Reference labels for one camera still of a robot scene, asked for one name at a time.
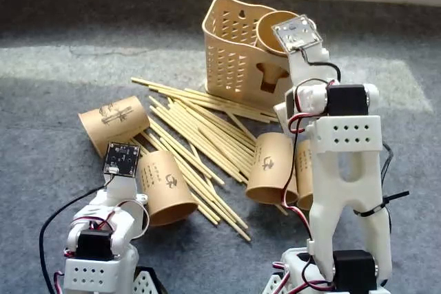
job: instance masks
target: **black wire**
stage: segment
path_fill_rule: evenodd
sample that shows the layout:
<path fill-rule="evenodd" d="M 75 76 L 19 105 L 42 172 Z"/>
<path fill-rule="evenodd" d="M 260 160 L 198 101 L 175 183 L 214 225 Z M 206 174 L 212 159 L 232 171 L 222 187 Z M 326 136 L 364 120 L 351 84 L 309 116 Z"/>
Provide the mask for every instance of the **black wire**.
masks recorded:
<path fill-rule="evenodd" d="M 308 286 L 308 287 L 311 287 L 312 289 L 314 289 L 314 290 L 316 290 L 316 291 L 319 291 L 319 292 L 327 292 L 327 291 L 329 291 L 329 287 L 319 287 L 319 286 L 316 286 L 316 285 L 314 285 L 314 284 L 311 284 L 309 281 L 308 281 L 308 279 L 306 279 L 306 269 L 308 268 L 308 266 L 310 265 L 312 263 L 312 257 L 311 256 L 309 256 L 309 259 L 308 259 L 308 262 L 306 262 L 306 264 L 305 264 L 305 266 L 303 267 L 303 270 L 302 270 L 302 280 L 303 280 L 303 282 Z"/>
<path fill-rule="evenodd" d="M 381 168 L 381 187 L 384 184 L 384 179 L 386 178 L 387 170 L 389 170 L 389 165 L 391 164 L 391 161 L 393 159 L 392 148 L 388 144 L 386 144 L 384 141 L 383 141 L 383 146 L 387 150 L 387 152 L 389 153 L 389 156 L 387 156 L 387 159 L 385 160 L 385 162 L 383 163 L 383 166 Z"/>
<path fill-rule="evenodd" d="M 297 121 L 297 126 L 296 126 L 296 131 L 297 131 L 297 132 L 298 132 L 298 129 L 299 129 L 299 127 L 300 127 L 300 122 L 301 122 L 301 121 L 302 121 L 302 118 L 299 118 L 299 120 Z M 283 192 L 287 189 L 289 183 L 291 182 L 292 176 L 294 175 L 294 167 L 296 166 L 296 146 L 297 146 L 297 140 L 298 140 L 298 134 L 296 134 L 296 135 L 294 136 L 294 147 L 293 147 L 293 149 L 292 149 L 292 164 L 291 164 L 291 171 L 289 172 L 288 180 L 287 180 L 285 186 L 284 186 L 283 189 L 282 189 L 282 197 L 281 197 L 281 198 L 282 198 L 282 201 L 283 201 L 283 198 L 284 198 L 284 196 L 283 196 Z M 306 228 L 306 232 L 308 233 L 309 239 L 312 239 L 312 234 L 311 234 L 311 231 L 309 230 L 307 224 L 305 224 L 303 221 L 302 221 L 302 224 L 303 224 L 303 225 L 305 226 L 305 228 Z"/>
<path fill-rule="evenodd" d="M 308 65 L 332 67 L 337 72 L 337 81 L 339 81 L 339 82 L 341 81 L 342 72 L 340 71 L 340 68 L 337 65 L 334 65 L 331 62 L 323 62 L 323 61 L 309 62 L 306 51 L 303 48 L 300 48 L 299 50 L 302 54 L 303 60 L 305 60 L 305 62 Z"/>
<path fill-rule="evenodd" d="M 48 287 L 48 290 L 49 290 L 50 294 L 56 294 L 56 293 L 54 292 L 54 289 L 52 287 L 52 283 L 50 282 L 48 268 L 46 267 L 46 260 L 45 260 L 45 257 L 44 257 L 44 233 L 46 231 L 46 228 L 49 226 L 51 221 L 53 221 L 53 219 L 56 218 L 64 209 L 68 208 L 69 206 L 71 206 L 75 202 L 78 202 L 79 200 L 85 198 L 86 196 L 89 196 L 90 194 L 93 194 L 93 193 L 99 191 L 100 189 L 105 188 L 106 186 L 108 186 L 110 184 L 110 182 L 113 180 L 113 178 L 115 178 L 115 176 L 112 176 L 109 179 L 109 181 L 107 181 L 104 185 L 102 185 L 100 187 L 97 187 L 95 189 L 91 189 L 90 191 L 88 191 L 88 192 L 84 193 L 83 195 L 79 196 L 78 198 L 75 198 L 75 199 L 69 201 L 68 203 L 66 203 L 65 205 L 63 205 L 60 209 L 55 211 L 44 222 L 43 226 L 41 227 L 40 236 L 39 236 L 40 265 L 41 265 L 41 272 L 43 273 L 43 277 L 44 277 L 44 280 L 46 281 L 46 286 Z"/>

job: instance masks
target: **white wire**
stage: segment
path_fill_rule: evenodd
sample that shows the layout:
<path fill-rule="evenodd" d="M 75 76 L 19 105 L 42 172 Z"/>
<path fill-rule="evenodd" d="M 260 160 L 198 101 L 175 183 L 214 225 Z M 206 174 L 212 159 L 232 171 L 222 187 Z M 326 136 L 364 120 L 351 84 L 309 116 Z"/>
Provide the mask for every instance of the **white wire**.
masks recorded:
<path fill-rule="evenodd" d="M 121 201 L 120 203 L 118 203 L 118 207 L 121 207 L 123 204 L 125 204 L 127 202 L 133 202 L 133 203 L 137 204 L 138 206 L 140 206 L 142 208 L 142 210 L 143 210 L 143 213 L 144 213 L 145 217 L 147 218 L 147 223 L 145 224 L 144 229 L 141 231 L 141 234 L 139 234 L 136 237 L 132 238 L 132 240 L 133 239 L 139 239 L 140 237 L 142 237 L 145 234 L 145 232 L 149 228 L 150 216 L 149 216 L 149 213 L 148 213 L 147 209 L 144 207 L 144 205 L 142 203 L 140 203 L 139 201 L 137 201 L 137 200 L 124 200 L 124 201 Z"/>

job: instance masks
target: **black cable tie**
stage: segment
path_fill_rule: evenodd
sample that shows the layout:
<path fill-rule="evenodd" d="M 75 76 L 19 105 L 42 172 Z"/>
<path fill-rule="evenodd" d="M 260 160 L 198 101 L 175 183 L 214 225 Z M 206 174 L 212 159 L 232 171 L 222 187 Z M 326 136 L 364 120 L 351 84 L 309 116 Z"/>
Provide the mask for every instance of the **black cable tie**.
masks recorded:
<path fill-rule="evenodd" d="M 410 194 L 409 191 L 403 191 L 397 194 L 392 194 L 391 196 L 383 196 L 383 202 L 379 204 L 377 207 L 372 208 L 371 210 L 365 211 L 365 212 L 359 212 L 354 210 L 353 213 L 360 217 L 368 217 L 373 215 L 374 213 L 380 211 L 381 209 L 385 208 L 387 204 L 389 204 L 392 200 L 396 200 L 399 198 L 403 198 L 405 196 L 408 196 Z"/>

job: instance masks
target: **circuit board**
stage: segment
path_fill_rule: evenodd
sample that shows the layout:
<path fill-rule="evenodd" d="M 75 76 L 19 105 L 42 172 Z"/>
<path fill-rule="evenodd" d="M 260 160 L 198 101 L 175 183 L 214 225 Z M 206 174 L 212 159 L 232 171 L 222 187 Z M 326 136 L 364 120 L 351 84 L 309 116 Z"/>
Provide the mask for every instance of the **circuit board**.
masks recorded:
<path fill-rule="evenodd" d="M 104 158 L 103 173 L 134 178 L 138 159 L 139 146 L 109 143 Z"/>

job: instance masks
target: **white plastic bracket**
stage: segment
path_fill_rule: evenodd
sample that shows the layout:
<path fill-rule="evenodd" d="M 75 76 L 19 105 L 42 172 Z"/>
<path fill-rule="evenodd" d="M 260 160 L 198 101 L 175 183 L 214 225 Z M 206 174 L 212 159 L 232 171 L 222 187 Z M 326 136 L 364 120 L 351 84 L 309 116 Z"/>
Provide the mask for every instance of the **white plastic bracket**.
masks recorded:
<path fill-rule="evenodd" d="M 147 271 L 141 271 L 133 282 L 133 294 L 158 294 L 152 277 Z"/>
<path fill-rule="evenodd" d="M 131 244 L 119 260 L 68 258 L 65 263 L 64 293 L 132 294 L 133 275 L 138 259 L 138 251 Z"/>
<path fill-rule="evenodd" d="M 311 139 L 314 202 L 309 222 L 314 259 L 327 281 L 332 281 L 332 237 L 345 206 L 364 212 L 382 203 L 379 116 L 327 116 L 307 126 Z M 339 154 L 348 152 L 351 173 L 343 179 Z M 360 218 L 366 233 L 366 250 L 377 262 L 378 279 L 392 272 L 389 215 L 386 209 Z"/>
<path fill-rule="evenodd" d="M 293 288 L 296 288 L 297 286 L 303 284 L 302 271 L 306 265 L 306 262 L 301 260 L 298 257 L 298 254 L 306 253 L 306 252 L 307 252 L 306 248 L 294 248 L 294 249 L 288 249 L 283 253 L 280 261 L 286 265 L 285 272 L 289 271 L 290 276 L 286 285 L 279 293 L 287 293 Z M 320 274 L 320 271 L 318 270 L 318 267 L 314 264 L 310 264 L 308 266 L 308 268 L 305 271 L 305 276 L 308 280 L 324 280 L 323 276 Z M 280 281 L 281 278 L 278 275 L 272 275 L 265 289 L 263 290 L 262 294 L 273 294 L 277 286 L 280 284 Z M 319 292 L 319 291 L 315 291 L 312 288 L 306 288 L 302 291 L 302 294 L 333 294 L 333 293 L 351 294 L 349 292 Z M 378 286 L 376 290 L 369 291 L 369 294 L 390 294 L 390 292 L 387 289 Z"/>

